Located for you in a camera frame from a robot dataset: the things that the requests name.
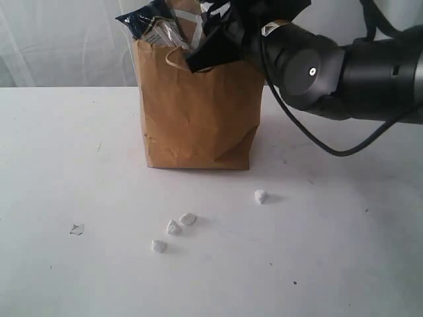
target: brown paper bag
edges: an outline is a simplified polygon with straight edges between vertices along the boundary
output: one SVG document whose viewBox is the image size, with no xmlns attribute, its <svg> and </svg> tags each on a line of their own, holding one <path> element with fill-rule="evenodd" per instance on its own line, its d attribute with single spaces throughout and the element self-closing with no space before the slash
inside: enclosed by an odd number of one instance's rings
<svg viewBox="0 0 423 317">
<path fill-rule="evenodd" d="M 263 76 L 244 62 L 191 74 L 174 50 L 134 42 L 148 166 L 249 169 Z"/>
</svg>

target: white backdrop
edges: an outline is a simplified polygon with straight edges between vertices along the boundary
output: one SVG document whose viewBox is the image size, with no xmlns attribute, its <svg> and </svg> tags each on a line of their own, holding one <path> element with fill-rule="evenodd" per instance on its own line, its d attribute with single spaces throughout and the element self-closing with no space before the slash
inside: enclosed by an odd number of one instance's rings
<svg viewBox="0 0 423 317">
<path fill-rule="evenodd" d="M 130 36 L 114 17 L 147 2 L 0 0 L 0 87 L 135 85 Z M 365 34 L 359 0 L 312 3 L 302 27 L 339 44 Z M 397 28 L 423 22 L 421 0 L 377 3 Z"/>
</svg>

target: white stone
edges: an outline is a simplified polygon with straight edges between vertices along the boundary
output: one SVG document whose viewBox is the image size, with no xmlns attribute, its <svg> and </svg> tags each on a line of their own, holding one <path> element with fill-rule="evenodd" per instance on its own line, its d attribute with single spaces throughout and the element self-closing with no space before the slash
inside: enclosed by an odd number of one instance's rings
<svg viewBox="0 0 423 317">
<path fill-rule="evenodd" d="M 176 223 L 175 220 L 169 221 L 169 224 L 167 225 L 167 228 L 166 228 L 167 234 L 170 234 L 172 236 L 176 236 L 176 235 L 180 234 L 181 231 L 182 231 L 182 228 Z"/>
<path fill-rule="evenodd" d="M 268 197 L 268 194 L 264 190 L 256 190 L 254 192 L 254 198 L 256 199 L 256 202 L 262 205 L 266 198 Z"/>
<path fill-rule="evenodd" d="M 151 241 L 151 251 L 155 253 L 163 253 L 166 248 L 166 243 L 160 240 L 153 240 Z"/>
<path fill-rule="evenodd" d="M 196 216 L 193 213 L 186 213 L 181 218 L 179 218 L 179 222 L 182 223 L 184 226 L 192 225 L 196 220 Z"/>
</svg>

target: paper bag handle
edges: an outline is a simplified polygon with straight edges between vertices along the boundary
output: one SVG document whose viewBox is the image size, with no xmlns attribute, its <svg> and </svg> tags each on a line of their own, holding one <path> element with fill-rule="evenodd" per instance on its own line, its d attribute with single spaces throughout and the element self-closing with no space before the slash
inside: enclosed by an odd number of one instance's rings
<svg viewBox="0 0 423 317">
<path fill-rule="evenodd" d="M 191 70 L 189 68 L 187 68 L 187 66 L 181 66 L 178 63 L 175 63 L 174 61 L 170 60 L 170 56 L 176 52 L 177 50 L 181 49 L 180 47 L 174 48 L 173 50 L 171 50 L 167 55 L 166 55 L 166 63 L 167 65 L 173 66 L 177 69 L 180 69 L 181 71 L 189 71 L 191 72 Z M 197 73 L 208 73 L 209 71 L 211 71 L 214 67 L 208 67 L 206 69 L 203 69 L 201 71 L 198 71 Z"/>
</svg>

